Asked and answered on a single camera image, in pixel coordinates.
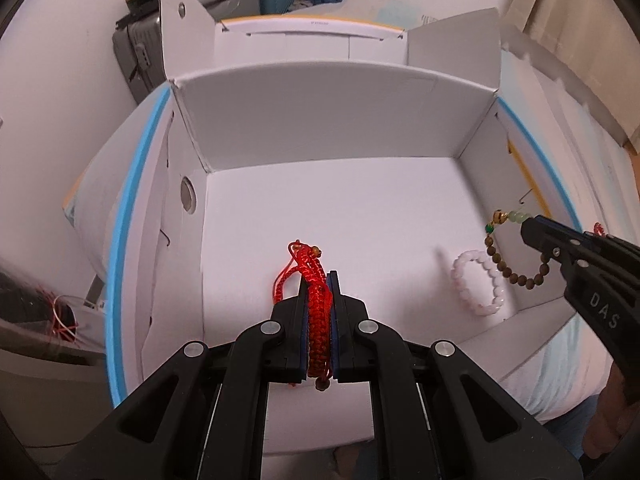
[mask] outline red braided bracelet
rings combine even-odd
[[[329,387],[330,367],[330,327],[331,305],[334,297],[326,284],[326,275],[318,258],[322,251],[296,240],[289,244],[291,260],[273,282],[273,304],[282,300],[284,282],[299,272],[308,286],[308,334],[309,362],[308,377],[316,378],[316,389],[324,391]]]

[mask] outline blue tape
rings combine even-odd
[[[560,177],[558,175],[558,172],[556,171],[556,168],[554,168],[551,161],[549,161],[549,159],[546,157],[545,152],[542,151],[536,139],[533,137],[533,135],[531,135],[531,132],[527,129],[527,127],[522,123],[520,118],[516,115],[516,113],[511,109],[511,107],[507,104],[507,102],[501,96],[498,96],[498,104],[500,104],[500,106],[502,106],[504,111],[507,112],[507,115],[516,124],[516,126],[518,127],[518,129],[520,130],[524,138],[527,139],[527,142],[529,143],[533,151],[538,156],[540,162],[542,162],[542,165],[545,167],[546,172],[549,174],[549,177],[551,177],[551,181],[554,183],[554,186],[556,187],[556,190],[560,195],[562,204],[564,205],[567,212],[569,213],[571,222],[574,224],[574,229],[578,232],[583,232],[584,229],[582,228],[582,224],[580,224],[578,215],[575,212],[574,204],[571,202],[571,199],[569,198],[569,194],[566,192],[566,189],[564,188],[564,185],[560,180]]]
[[[121,333],[121,309],[122,309],[122,275],[124,273],[124,259],[129,237],[129,227],[133,214],[133,206],[136,203],[136,195],[140,186],[142,170],[145,167],[146,157],[149,153],[151,140],[164,107],[169,101],[171,89],[166,86],[161,92],[149,115],[145,128],[142,131],[140,142],[133,155],[133,160],[127,173],[127,178],[122,188],[122,196],[118,206],[118,213],[111,235],[111,247],[109,251],[109,265],[107,268],[107,283],[105,291],[105,347],[107,356],[107,376],[111,402],[117,406],[127,397],[127,387],[124,379],[124,366],[122,363],[122,333]]]

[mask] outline beige curtain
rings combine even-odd
[[[513,0],[504,19],[573,70],[640,151],[640,43],[613,0]]]

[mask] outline gray suitcase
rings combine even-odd
[[[199,0],[217,21],[260,14],[260,0]],[[140,104],[166,77],[158,12],[113,33],[113,51],[133,98]]]

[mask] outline blue gripper pad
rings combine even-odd
[[[305,295],[305,309],[302,315],[302,334],[300,335],[300,369],[304,372],[309,366],[309,296]]]
[[[327,276],[327,285],[329,285],[329,289],[331,289],[331,281],[329,280],[329,276]],[[334,375],[334,379],[339,382],[340,377],[338,377],[338,355],[340,355],[340,347],[338,345],[338,321],[335,317],[335,297],[334,301],[331,305],[331,370]]]

